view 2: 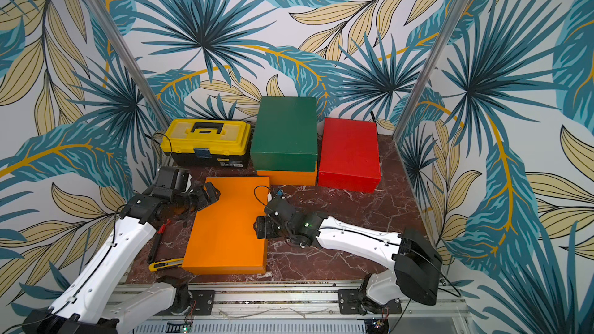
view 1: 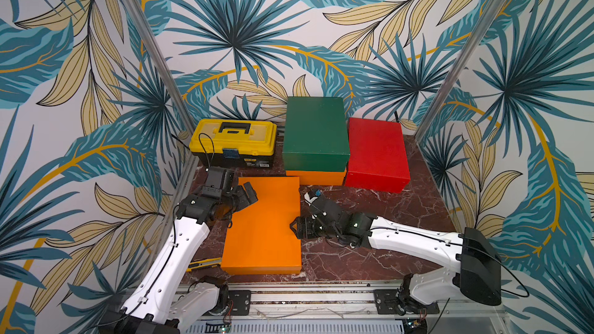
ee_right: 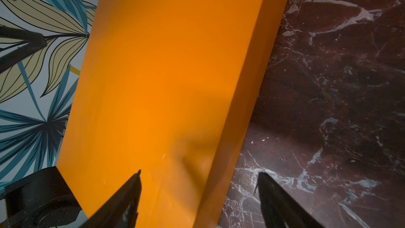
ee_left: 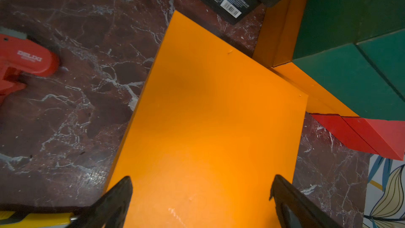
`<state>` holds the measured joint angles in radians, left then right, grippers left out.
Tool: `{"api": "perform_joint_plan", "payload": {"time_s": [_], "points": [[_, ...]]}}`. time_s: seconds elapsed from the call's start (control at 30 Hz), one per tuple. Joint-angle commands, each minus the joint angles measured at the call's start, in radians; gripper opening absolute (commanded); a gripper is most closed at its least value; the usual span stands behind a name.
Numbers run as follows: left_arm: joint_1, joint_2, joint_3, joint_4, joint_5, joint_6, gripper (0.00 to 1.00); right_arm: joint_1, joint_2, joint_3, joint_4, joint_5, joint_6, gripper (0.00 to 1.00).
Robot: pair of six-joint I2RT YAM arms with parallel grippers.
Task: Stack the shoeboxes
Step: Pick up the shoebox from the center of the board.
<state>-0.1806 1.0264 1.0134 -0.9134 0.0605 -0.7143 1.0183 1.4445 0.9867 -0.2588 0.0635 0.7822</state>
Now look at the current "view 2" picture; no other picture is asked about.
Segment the large orange shoebox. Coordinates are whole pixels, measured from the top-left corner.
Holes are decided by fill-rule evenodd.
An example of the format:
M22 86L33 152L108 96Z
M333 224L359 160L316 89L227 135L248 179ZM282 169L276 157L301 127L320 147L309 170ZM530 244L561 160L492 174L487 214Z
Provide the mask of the large orange shoebox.
M263 216L268 177L208 177L221 192L213 205L196 213L182 269L194 275L263 274L268 242L253 224Z

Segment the green shoebox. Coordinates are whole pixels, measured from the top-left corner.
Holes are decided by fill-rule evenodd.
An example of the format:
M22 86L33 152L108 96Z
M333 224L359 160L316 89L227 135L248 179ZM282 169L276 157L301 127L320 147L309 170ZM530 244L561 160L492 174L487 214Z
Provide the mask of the green shoebox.
M318 160L316 99L263 97L250 155L259 171L314 171Z

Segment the red shoebox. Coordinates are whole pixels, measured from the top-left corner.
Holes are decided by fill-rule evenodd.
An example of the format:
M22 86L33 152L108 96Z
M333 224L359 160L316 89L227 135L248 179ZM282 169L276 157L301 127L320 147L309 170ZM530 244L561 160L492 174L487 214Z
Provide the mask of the red shoebox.
M372 122L326 118L318 185L373 193L380 181L376 125Z

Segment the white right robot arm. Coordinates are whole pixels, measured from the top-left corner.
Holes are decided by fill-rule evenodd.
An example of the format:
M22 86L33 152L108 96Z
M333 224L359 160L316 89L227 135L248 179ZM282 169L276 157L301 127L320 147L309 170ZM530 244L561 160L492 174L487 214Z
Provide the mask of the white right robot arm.
M264 215L254 223L257 238L284 239L293 247L344 251L385 267L369 273L358 289L339 293L344 315L384 314L408 298L425 306L437 303L442 257L419 232L369 230L347 224L320 212L294 207L282 196L264 205Z

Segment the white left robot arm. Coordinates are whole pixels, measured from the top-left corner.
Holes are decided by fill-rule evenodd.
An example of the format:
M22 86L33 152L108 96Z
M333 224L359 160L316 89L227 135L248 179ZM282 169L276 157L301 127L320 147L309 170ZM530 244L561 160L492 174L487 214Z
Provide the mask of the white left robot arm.
M201 211L220 199L210 182L204 186L149 187L123 206L108 239L85 269L46 309L24 319L25 333L127 333L145 320L169 311L187 316L196 303L187 283L162 278L115 309L107 303L137 254L156 234L153 221L171 210Z

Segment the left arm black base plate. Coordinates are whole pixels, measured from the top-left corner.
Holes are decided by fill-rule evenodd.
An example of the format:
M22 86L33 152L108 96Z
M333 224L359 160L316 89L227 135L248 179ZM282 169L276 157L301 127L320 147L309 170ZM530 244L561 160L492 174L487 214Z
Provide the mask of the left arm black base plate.
M186 316L210 316L215 290L190 290L190 303Z

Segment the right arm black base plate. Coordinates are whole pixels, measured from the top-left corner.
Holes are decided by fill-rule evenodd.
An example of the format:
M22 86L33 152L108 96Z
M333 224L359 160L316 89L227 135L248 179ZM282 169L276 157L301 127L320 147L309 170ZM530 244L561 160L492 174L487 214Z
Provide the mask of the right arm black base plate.
M380 305L365 298L358 289L340 289L338 303L341 315L392 315L402 313L402 304L391 300L385 305Z

